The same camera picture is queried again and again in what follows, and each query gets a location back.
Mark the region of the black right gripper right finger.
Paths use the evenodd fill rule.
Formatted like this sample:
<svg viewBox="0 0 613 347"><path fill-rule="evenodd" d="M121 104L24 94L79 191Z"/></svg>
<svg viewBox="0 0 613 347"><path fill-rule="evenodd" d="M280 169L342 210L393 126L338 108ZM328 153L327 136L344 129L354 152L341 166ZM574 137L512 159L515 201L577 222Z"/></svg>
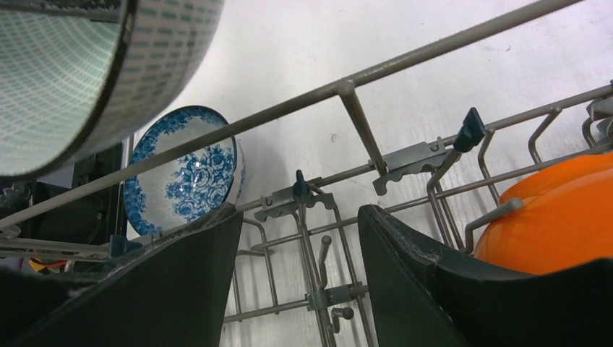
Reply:
<svg viewBox="0 0 613 347"><path fill-rule="evenodd" d="M548 275L491 265L377 205L358 215L381 346L610 346L612 260Z"/></svg>

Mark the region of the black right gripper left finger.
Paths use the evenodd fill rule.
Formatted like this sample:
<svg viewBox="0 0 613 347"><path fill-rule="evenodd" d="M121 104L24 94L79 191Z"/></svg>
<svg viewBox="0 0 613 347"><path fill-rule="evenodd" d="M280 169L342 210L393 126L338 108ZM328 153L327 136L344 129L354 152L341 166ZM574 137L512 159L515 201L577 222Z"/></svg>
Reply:
<svg viewBox="0 0 613 347"><path fill-rule="evenodd" d="M1 270L3 346L217 346L244 214L224 203L85 272Z"/></svg>

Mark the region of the blue white patterned bowl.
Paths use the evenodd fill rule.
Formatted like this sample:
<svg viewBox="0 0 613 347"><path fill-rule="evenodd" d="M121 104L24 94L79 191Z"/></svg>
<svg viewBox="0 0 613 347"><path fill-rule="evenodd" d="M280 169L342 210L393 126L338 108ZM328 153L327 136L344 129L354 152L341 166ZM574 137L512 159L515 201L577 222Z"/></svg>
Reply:
<svg viewBox="0 0 613 347"><path fill-rule="evenodd" d="M130 164L226 125L220 113L206 106L178 108L147 129ZM125 181L129 223L139 235L191 223L224 202L237 203L246 175L243 150L235 137L202 147Z"/></svg>

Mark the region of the white bowl orange outside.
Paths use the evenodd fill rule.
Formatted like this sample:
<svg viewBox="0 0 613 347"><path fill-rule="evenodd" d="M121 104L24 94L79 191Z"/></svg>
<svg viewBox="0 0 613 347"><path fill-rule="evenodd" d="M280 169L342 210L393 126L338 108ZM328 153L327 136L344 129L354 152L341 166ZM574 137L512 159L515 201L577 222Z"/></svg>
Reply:
<svg viewBox="0 0 613 347"><path fill-rule="evenodd" d="M544 275L612 257L612 154L581 155L544 168L508 188L504 204L521 209L490 223L475 258Z"/></svg>

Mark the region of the pale celadon bowl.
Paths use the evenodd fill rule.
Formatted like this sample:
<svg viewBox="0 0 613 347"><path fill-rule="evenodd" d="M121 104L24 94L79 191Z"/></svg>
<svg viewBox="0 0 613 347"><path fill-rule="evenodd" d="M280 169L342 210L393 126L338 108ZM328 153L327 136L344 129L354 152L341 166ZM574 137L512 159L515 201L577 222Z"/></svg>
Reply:
<svg viewBox="0 0 613 347"><path fill-rule="evenodd" d="M185 88L223 1L3 1L1 177L37 178L115 144Z"/></svg>

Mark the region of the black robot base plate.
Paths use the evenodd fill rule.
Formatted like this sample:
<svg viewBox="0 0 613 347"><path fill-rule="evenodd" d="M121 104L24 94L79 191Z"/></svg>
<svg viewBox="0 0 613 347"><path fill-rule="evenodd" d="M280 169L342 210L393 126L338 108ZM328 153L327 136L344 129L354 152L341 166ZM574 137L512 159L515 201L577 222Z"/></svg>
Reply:
<svg viewBox="0 0 613 347"><path fill-rule="evenodd" d="M52 197L119 170L125 161L124 146L87 157L75 164L29 181L1 180L1 216L24 210ZM123 211L121 184L89 194L46 213L19 222L1 232L1 240L34 239L74 244L103 245L113 235L126 235L127 217ZM68 251L51 258L52 250L1 248L1 264L15 270L33 270L48 275L70 267L84 270L87 262L67 260Z"/></svg>

